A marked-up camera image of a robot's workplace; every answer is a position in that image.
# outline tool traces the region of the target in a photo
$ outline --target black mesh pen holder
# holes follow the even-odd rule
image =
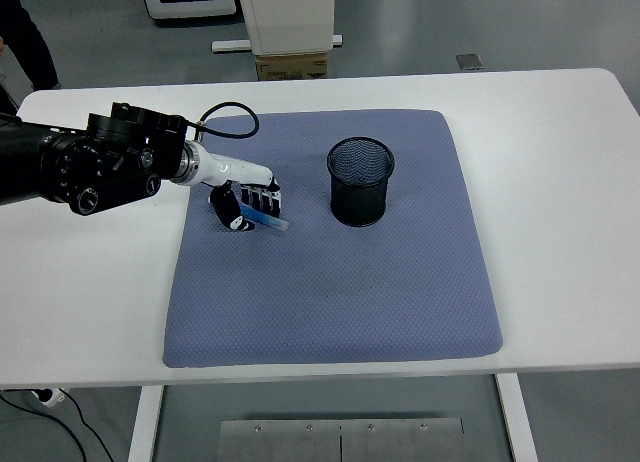
[[[371,225],[384,215],[393,154],[382,142],[351,137],[338,142],[327,156],[331,174],[331,212],[352,227]]]

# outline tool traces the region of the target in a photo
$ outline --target gray floor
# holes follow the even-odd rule
[[[158,24],[142,0],[23,3],[65,88],[256,80],[251,54],[209,51],[212,40],[246,38],[240,17]],[[344,47],[331,51],[329,70],[331,77],[452,73],[459,71],[455,56],[467,53],[479,54],[488,71],[603,67],[640,110],[639,29],[640,0],[336,0],[335,31]],[[29,93],[10,51],[0,59],[0,74],[17,99]],[[526,374],[521,382],[541,461],[640,460],[639,371]],[[77,391],[83,405],[95,407],[88,409],[94,418],[112,414],[113,423],[97,428],[121,449],[119,460],[130,440],[125,429],[137,390]],[[38,460],[38,451],[42,460],[73,460],[73,445],[60,447],[68,457],[57,457],[50,445],[33,443],[62,444],[62,429],[46,422],[0,406],[0,460]],[[99,446],[87,445],[89,460],[103,460]]]

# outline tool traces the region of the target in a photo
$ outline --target black cable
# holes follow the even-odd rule
[[[100,438],[100,436],[98,435],[98,433],[93,430],[93,427],[91,427],[89,424],[87,424],[87,422],[84,420],[84,416],[82,415],[82,410],[80,410],[80,405],[78,405],[78,402],[76,402],[76,399],[74,399],[73,397],[71,397],[69,395],[69,393],[63,389],[58,388],[58,390],[60,392],[62,392],[64,395],[66,395],[67,397],[69,397],[69,399],[71,400],[71,402],[73,402],[73,405],[76,406],[76,409],[78,409],[78,415],[80,415],[80,420],[82,421],[82,424],[89,429],[91,432],[93,432],[93,435],[96,436],[96,439],[98,439],[98,442],[100,442],[100,445],[102,445],[102,448],[104,449],[104,451],[107,454],[107,457],[109,457],[109,460],[111,462],[114,462],[113,457],[111,457],[111,453],[109,452],[109,450],[107,449],[107,446],[104,445],[104,442],[102,441],[102,439]]]
[[[40,417],[44,417],[46,419],[53,420],[54,422],[59,424],[64,430],[66,430],[69,433],[69,435],[71,436],[73,441],[78,446],[78,449],[80,450],[80,453],[82,454],[82,460],[84,462],[87,462],[87,454],[85,453],[84,448],[82,447],[82,444],[80,443],[78,438],[75,436],[75,434],[71,431],[71,429],[69,427],[67,427],[67,425],[64,422],[62,422],[60,419],[54,417],[53,415],[43,414],[42,412],[36,412],[35,410],[30,410],[30,409],[27,409],[25,407],[20,407],[19,405],[15,405],[14,403],[9,402],[7,399],[5,399],[2,396],[2,394],[0,394],[0,400],[2,400],[5,404],[10,405],[14,409],[21,410],[22,412],[26,412],[28,414],[33,414],[33,415],[38,415]]]
[[[204,124],[207,121],[207,118],[211,114],[213,114],[216,110],[220,110],[224,107],[239,107],[245,112],[247,112],[253,119],[253,130],[244,134],[230,134],[228,132],[219,132],[217,130],[210,129],[209,127],[205,127]],[[204,114],[202,114],[202,117],[200,117],[200,121],[197,124],[187,121],[187,125],[196,129],[196,137],[195,137],[196,140],[198,140],[198,137],[200,136],[201,132],[217,135],[218,137],[225,137],[227,139],[247,139],[249,137],[254,136],[260,129],[260,121],[258,120],[258,116],[256,115],[256,113],[246,105],[241,104],[240,102],[222,102],[214,107],[211,107]]]

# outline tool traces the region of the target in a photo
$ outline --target blue cushion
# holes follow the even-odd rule
[[[224,228],[191,189],[167,317],[169,367],[479,357],[502,346],[451,133],[442,114],[362,110],[267,114],[247,140],[209,152],[273,170],[286,232]],[[246,132],[247,116],[216,130]],[[327,153],[366,136],[395,157],[385,215],[369,227],[329,208]]]

